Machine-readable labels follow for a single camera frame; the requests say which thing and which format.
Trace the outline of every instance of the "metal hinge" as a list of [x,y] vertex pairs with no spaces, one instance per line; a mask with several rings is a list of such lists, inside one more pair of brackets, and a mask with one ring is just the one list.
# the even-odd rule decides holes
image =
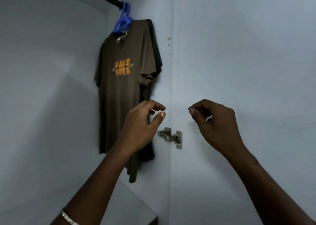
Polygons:
[[182,148],[182,132],[176,131],[176,134],[171,135],[171,128],[165,127],[164,131],[158,132],[158,136],[164,138],[167,142],[174,142],[177,149]]

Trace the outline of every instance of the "right hand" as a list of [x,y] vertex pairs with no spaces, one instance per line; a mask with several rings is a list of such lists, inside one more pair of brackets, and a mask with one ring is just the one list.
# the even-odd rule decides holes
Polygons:
[[235,112],[231,108],[204,99],[189,107],[189,112],[205,140],[224,157],[235,156],[247,150],[238,130]]

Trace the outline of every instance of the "graphic print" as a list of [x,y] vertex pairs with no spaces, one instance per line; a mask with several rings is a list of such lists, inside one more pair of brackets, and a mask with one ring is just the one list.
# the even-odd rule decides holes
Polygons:
[[131,73],[132,66],[131,59],[126,59],[126,63],[125,60],[120,60],[115,63],[115,67],[112,71],[115,71],[117,76],[128,75]]

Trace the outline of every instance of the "hand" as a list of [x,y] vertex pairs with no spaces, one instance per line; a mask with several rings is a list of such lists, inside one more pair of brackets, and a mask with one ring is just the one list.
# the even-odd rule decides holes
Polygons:
[[204,99],[189,107],[189,112],[205,140],[226,158],[247,150],[231,108]]
[[154,100],[143,101],[132,108],[124,120],[124,125],[116,144],[127,146],[131,153],[145,147],[155,136],[159,125],[166,115],[165,112],[160,112],[148,124],[148,114],[153,115],[155,111],[164,111],[165,109],[165,106]]

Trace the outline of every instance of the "t-shirt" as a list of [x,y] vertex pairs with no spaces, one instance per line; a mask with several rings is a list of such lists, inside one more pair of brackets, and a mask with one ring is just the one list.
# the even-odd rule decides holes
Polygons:
[[[95,81],[99,87],[99,152],[115,144],[130,109],[142,100],[143,87],[157,75],[148,21],[134,20],[123,40],[112,33],[102,44]],[[127,164],[130,182],[136,180],[138,153]]]

